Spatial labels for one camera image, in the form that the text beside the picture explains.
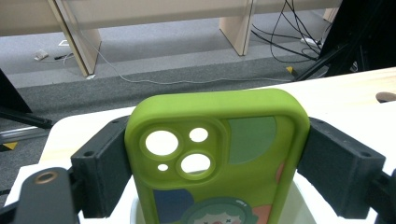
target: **black stand leg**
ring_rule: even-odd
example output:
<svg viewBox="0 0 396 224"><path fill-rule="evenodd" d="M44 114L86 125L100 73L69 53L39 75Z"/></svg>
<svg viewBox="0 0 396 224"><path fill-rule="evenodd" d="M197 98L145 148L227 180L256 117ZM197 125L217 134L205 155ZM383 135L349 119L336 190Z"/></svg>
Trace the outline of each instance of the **black stand leg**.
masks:
<svg viewBox="0 0 396 224"><path fill-rule="evenodd" d="M357 61L358 69L360 72L369 70L369 61L367 59L367 52L363 46L358 50Z"/></svg>
<svg viewBox="0 0 396 224"><path fill-rule="evenodd" d="M347 47L347 45L343 45L343 46L341 46L338 49L333 49L328 54L326 54L325 56L323 56L320 59L318 59L315 62L315 64L312 67L310 67L308 70L306 70L304 73L302 73L301 75L295 77L294 81L303 81L303 80L307 80L309 77L312 77L320 68L322 68L323 66L327 65L335 57L340 55L344 51L344 49L346 47Z"/></svg>
<svg viewBox="0 0 396 224"><path fill-rule="evenodd" d="M20 123L36 126L37 128L50 129L52 128L52 120L42 119L34 115L21 113L12 109L7 109L0 106L0 118L11 119Z"/></svg>

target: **green phone case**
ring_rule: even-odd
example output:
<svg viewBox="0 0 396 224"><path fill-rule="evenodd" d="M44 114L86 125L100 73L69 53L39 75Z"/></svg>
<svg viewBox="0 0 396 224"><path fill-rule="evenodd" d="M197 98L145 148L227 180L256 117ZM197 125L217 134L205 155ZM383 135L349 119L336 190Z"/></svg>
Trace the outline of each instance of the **green phone case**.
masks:
<svg viewBox="0 0 396 224"><path fill-rule="evenodd" d="M148 98L125 131L146 223L277 223L308 131L282 90Z"/></svg>

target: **floor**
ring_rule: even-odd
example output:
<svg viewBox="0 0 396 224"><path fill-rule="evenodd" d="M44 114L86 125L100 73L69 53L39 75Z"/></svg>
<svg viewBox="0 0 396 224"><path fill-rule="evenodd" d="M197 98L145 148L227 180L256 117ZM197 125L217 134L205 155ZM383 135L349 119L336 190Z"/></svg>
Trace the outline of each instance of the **floor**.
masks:
<svg viewBox="0 0 396 224"><path fill-rule="evenodd" d="M329 26L322 19L323 13L324 10L298 12L310 34L317 39L322 38ZM285 14L292 21L292 14ZM272 33L278 17L279 13L255 15L253 24ZM275 33L299 36L283 18ZM219 19L105 28L100 29L100 35L103 41L94 78L272 57L269 45L254 35L251 35L247 56L238 56L219 30ZM63 33L0 37L0 67L16 88L85 80L74 58L53 60L71 53L69 47L58 46L63 40ZM298 42L276 36L273 41L286 47ZM306 45L301 43L297 50L304 48ZM38 62L34 57L41 49L49 57ZM289 54L277 48L272 50L277 56Z"/></svg>

